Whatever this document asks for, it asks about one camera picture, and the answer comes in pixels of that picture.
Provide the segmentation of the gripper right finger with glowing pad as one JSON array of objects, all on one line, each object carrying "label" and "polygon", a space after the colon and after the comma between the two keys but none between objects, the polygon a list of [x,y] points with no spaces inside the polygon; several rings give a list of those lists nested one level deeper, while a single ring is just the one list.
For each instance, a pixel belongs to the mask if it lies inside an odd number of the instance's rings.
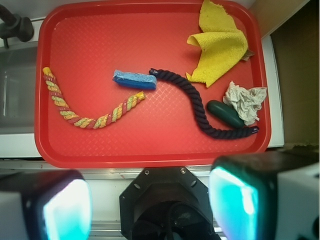
[{"label": "gripper right finger with glowing pad", "polygon": [[317,240],[320,156],[266,151],[217,158],[208,182],[213,216],[229,240]]}]

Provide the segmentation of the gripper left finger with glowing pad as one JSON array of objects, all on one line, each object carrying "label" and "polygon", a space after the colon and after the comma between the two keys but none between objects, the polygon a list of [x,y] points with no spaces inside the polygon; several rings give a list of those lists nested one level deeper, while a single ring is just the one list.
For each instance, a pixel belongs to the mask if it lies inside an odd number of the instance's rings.
[{"label": "gripper left finger with glowing pad", "polygon": [[86,240],[92,226],[89,184],[77,170],[2,173],[2,240]]}]

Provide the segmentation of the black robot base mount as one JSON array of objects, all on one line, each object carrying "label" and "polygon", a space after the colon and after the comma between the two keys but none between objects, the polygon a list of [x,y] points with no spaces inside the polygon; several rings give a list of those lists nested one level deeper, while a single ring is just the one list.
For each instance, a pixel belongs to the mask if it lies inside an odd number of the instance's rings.
[{"label": "black robot base mount", "polygon": [[119,196],[128,240],[219,240],[209,189],[186,167],[145,168]]}]

